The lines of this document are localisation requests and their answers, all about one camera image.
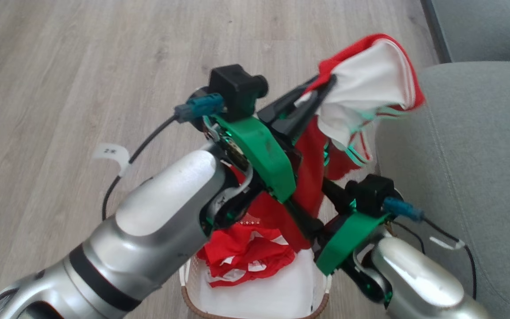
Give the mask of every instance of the cable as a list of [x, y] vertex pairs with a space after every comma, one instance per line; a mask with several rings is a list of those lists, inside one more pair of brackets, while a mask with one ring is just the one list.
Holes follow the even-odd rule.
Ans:
[[[440, 227], [438, 227], [436, 224], [434, 224], [434, 222], [432, 222], [428, 218], [425, 217], [424, 221], [427, 224], [429, 224], [429, 226], [434, 228], [434, 230], [436, 230], [440, 234], [446, 236], [447, 238], [449, 238], [455, 242], [460, 241], [458, 238], [455, 238], [454, 236], [448, 234], [446, 231], [442, 230]], [[469, 249], [467, 244], [464, 245], [464, 249], [466, 250], [467, 256], [469, 257], [469, 262], [471, 263], [471, 276], [472, 276], [472, 282], [473, 282], [473, 290], [472, 290], [471, 296], [473, 297], [473, 300], [475, 300], [475, 297], [477, 296], [477, 278], [476, 278], [476, 274], [475, 274], [475, 261], [473, 259], [473, 255], [471, 254], [471, 250]]]
[[[129, 165], [133, 164], [133, 162], [136, 160], [137, 157], [139, 157], [139, 155], [141, 154], [141, 152], [143, 152], [143, 150], [145, 149], [145, 147], [147, 147], [147, 145], [159, 134], [162, 132], [162, 130], [164, 130], [166, 127], [168, 127], [168, 125], [170, 125], [170, 123], [176, 121], [178, 119], [178, 115], [175, 113], [174, 115], [172, 115], [171, 117], [169, 117], [166, 121], [164, 121], [164, 123], [162, 123], [159, 127], [156, 128], [156, 130], [153, 131], [153, 133], [151, 133], [147, 139], [145, 139], [143, 141], [143, 143], [141, 143], [141, 145], [137, 148], [137, 151], [135, 151], [135, 153], [133, 153], [133, 156], [131, 156], [131, 158], [129, 159]], [[102, 222], [107, 218], [107, 206], [108, 206], [108, 200], [109, 200], [109, 196], [111, 196], [112, 192], [113, 192], [113, 189], [115, 188], [115, 186], [119, 183], [119, 180], [121, 179], [121, 176], [116, 176], [115, 179], [113, 180], [112, 184], [109, 186], [107, 192], [105, 192], [105, 196], [104, 196], [104, 202], [103, 204], [101, 204], [101, 220]]]
[[403, 224], [401, 224], [400, 222], [395, 222], [394, 220], [391, 222], [392, 224], [394, 225], [397, 225], [399, 226], [400, 228], [403, 228], [403, 230], [407, 231], [409, 234], [415, 236], [417, 238], [417, 240], [421, 243], [421, 251], [424, 255], [426, 255], [426, 251], [425, 251], [425, 242], [423, 242], [422, 238], [420, 236], [418, 236], [415, 232], [413, 232], [412, 230], [410, 230], [410, 228], [408, 228], [407, 226], [404, 226]]

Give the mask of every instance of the gray sofa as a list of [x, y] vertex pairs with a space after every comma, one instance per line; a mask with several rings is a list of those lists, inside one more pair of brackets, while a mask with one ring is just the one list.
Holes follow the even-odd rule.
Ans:
[[[451, 63], [419, 72], [423, 109], [380, 124], [379, 168], [405, 199], [470, 246], [477, 300], [496, 319], [510, 319], [510, 0], [424, 5], [441, 59]], [[441, 236], [425, 224], [408, 225], [471, 293], [465, 251], [429, 242]]]

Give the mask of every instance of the white basket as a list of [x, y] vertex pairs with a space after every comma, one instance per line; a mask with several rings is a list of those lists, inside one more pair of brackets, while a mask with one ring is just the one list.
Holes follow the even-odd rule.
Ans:
[[302, 250], [275, 276], [233, 287], [212, 288], [205, 262], [192, 257], [180, 268], [186, 305], [206, 319], [314, 319], [328, 303], [331, 276], [324, 276]]

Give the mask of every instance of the green bracket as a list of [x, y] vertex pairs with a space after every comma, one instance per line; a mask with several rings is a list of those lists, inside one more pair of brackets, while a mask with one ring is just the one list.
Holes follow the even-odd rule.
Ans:
[[214, 116], [214, 119], [253, 165], [269, 194], [281, 203], [288, 200], [296, 189], [292, 165], [269, 129], [255, 117], [235, 122], [225, 121], [219, 116]]
[[389, 214], [381, 218], [373, 218], [355, 210], [356, 202], [352, 202], [353, 214], [344, 222], [340, 230], [322, 250], [316, 261], [316, 266], [326, 276], [342, 264], [342, 262], [354, 253], [354, 250], [363, 242], [377, 226], [383, 224]]

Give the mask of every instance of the wooden floor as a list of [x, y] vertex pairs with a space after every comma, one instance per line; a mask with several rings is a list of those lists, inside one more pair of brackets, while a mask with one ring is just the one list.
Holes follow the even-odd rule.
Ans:
[[[100, 222], [115, 162], [134, 151], [212, 67], [240, 63], [279, 96], [322, 58], [385, 32], [420, 69], [436, 63], [419, 0], [0, 0], [0, 289], [62, 258]], [[111, 199], [204, 141], [167, 129]], [[176, 277], [132, 318], [194, 319]], [[322, 318], [382, 318], [344, 275]]]

